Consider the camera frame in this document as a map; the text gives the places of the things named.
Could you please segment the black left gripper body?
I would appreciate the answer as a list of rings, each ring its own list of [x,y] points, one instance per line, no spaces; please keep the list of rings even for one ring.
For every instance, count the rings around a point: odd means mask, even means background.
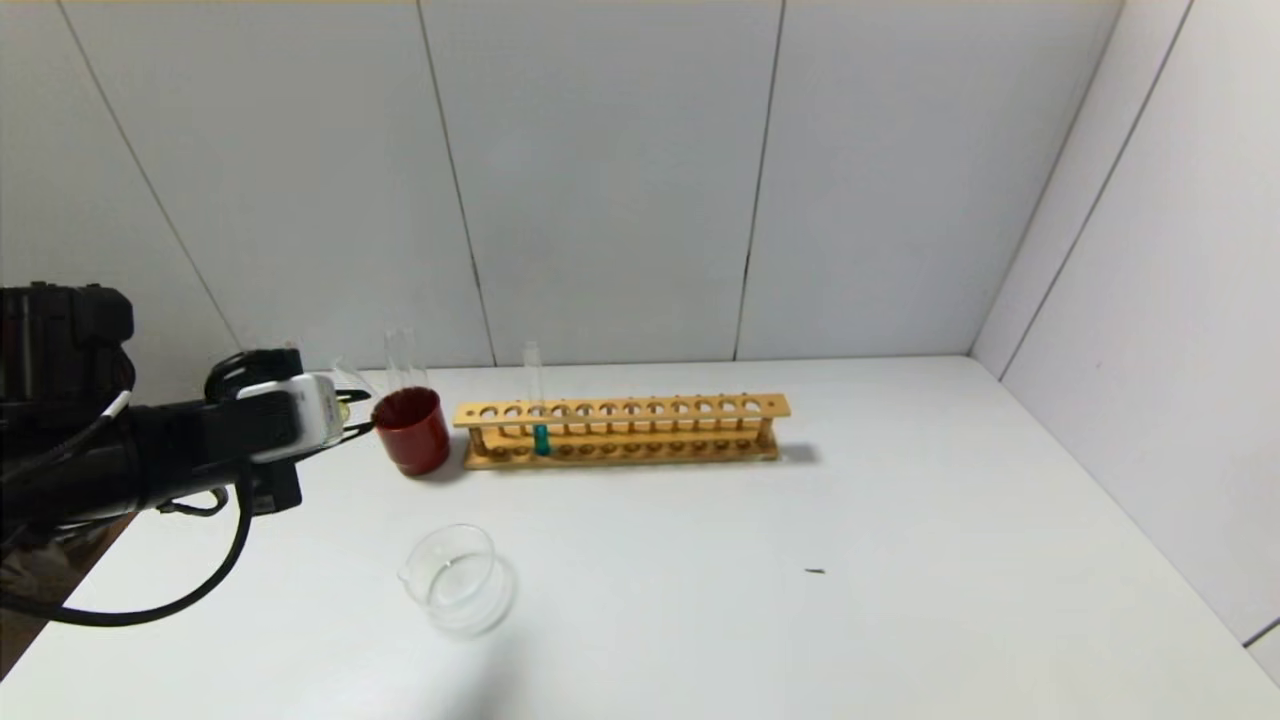
[[[302,501],[296,464],[339,441],[339,401],[296,348],[259,348],[220,361],[191,404],[128,411],[138,506],[238,486],[255,515]]]

